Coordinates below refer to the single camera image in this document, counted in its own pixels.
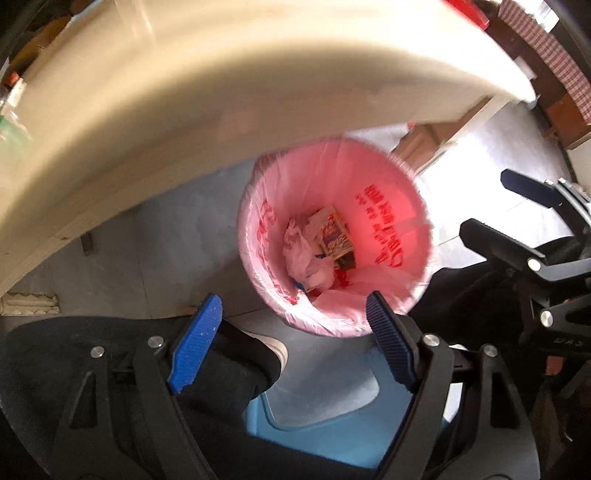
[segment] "blue pad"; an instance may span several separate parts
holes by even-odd
[[[173,352],[168,377],[173,393],[181,393],[184,387],[193,383],[221,321],[222,300],[217,295],[208,295]]]

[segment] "black cloth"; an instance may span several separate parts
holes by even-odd
[[[537,249],[549,264],[577,260],[582,250],[573,237],[553,240]],[[531,411],[544,381],[547,356],[518,344],[523,322],[511,278],[490,262],[442,268],[408,315],[424,333],[436,333],[449,345],[459,343],[468,350],[478,350],[485,343],[495,345],[525,409]]]
[[[176,338],[187,321],[188,317],[58,317],[9,332],[0,345],[2,411],[36,461],[49,470],[65,402],[90,361],[94,346],[101,345],[113,358],[123,359],[139,339],[153,335]],[[371,470],[297,452],[247,434],[242,420],[246,406],[273,385],[280,369],[279,359],[262,342],[222,322],[195,382],[178,396],[191,433],[220,480],[371,478]],[[130,413],[129,417],[134,423],[141,415]],[[136,433],[145,430],[139,424],[134,428]],[[144,454],[141,458],[154,457],[149,445],[140,449]]]

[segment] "white wall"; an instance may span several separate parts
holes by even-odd
[[[591,192],[591,140],[569,150],[568,154],[579,183],[587,192]]]

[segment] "crumpled plastic bag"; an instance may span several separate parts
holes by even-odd
[[[285,230],[283,255],[287,273],[305,291],[317,288],[324,292],[335,282],[335,262],[330,257],[317,258],[295,222],[290,220]]]

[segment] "snack package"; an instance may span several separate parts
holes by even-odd
[[[315,232],[314,240],[327,257],[331,257],[342,270],[355,268],[355,247],[345,222],[333,206],[327,206],[308,219],[307,237]]]

